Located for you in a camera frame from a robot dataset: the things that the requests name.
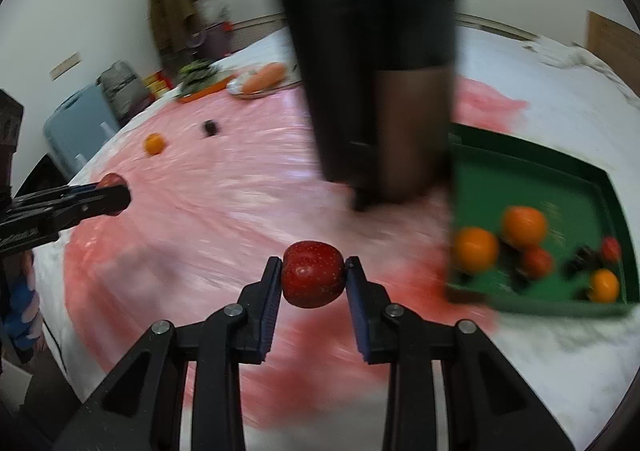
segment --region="carrot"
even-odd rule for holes
[[[247,79],[242,86],[242,93],[247,95],[265,90],[283,81],[286,77],[287,65],[284,63],[269,63]]]

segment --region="metal screw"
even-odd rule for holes
[[[404,314],[404,307],[396,303],[391,303],[385,307],[385,313],[389,317],[400,317]]]
[[[478,328],[478,325],[476,325],[471,319],[463,319],[458,323],[458,330],[463,334],[472,334],[476,331],[476,328]]]
[[[171,328],[171,323],[164,319],[156,321],[151,325],[151,331],[159,336],[167,333],[169,331],[169,328]]]
[[[225,306],[225,314],[229,317],[239,316],[243,311],[244,308],[238,303],[231,303],[230,305]]]

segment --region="green tray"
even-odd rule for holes
[[[499,234],[510,205],[545,213],[549,232],[542,243],[556,262],[552,274],[520,291],[500,265],[470,280],[450,271],[447,294],[457,303],[485,303],[509,312],[603,317],[622,315],[640,301],[638,268],[625,216],[602,169],[553,149],[512,136],[455,124],[451,135],[455,182],[454,229],[475,225]],[[562,264],[579,245],[594,249],[614,236],[622,260],[608,268],[620,279],[616,303],[578,300],[588,272],[567,280]]]

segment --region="pink tablecloth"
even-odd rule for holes
[[[93,179],[123,175],[132,204],[118,217],[77,227],[64,257],[65,303],[82,342],[108,371],[155,320],[198,322],[259,279],[269,256],[305,239],[360,256],[392,300],[427,319],[492,326],[482,307],[444,299],[449,210],[443,189],[403,206],[350,210],[350,191],[321,179],[303,92],[254,101],[226,92],[169,104],[126,133]],[[455,119],[510,132],[527,106],[460,78]],[[217,121],[206,137],[201,125]],[[168,141],[154,157],[144,138]],[[273,350],[242,370],[246,420],[278,424],[347,401],[384,378],[357,353],[345,297],[315,311],[284,301]]]

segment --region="orange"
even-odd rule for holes
[[[453,243],[456,265],[467,274],[479,274],[498,258],[498,240],[480,227],[463,227]]]
[[[589,285],[589,299],[596,303],[613,303],[620,294],[620,281],[607,269],[599,269],[591,274]]]
[[[158,133],[152,133],[145,139],[145,151],[149,155],[157,155],[162,153],[166,147],[166,142],[162,135]]]
[[[533,207],[507,207],[502,216],[504,241],[516,249],[539,245],[546,237],[546,218]]]

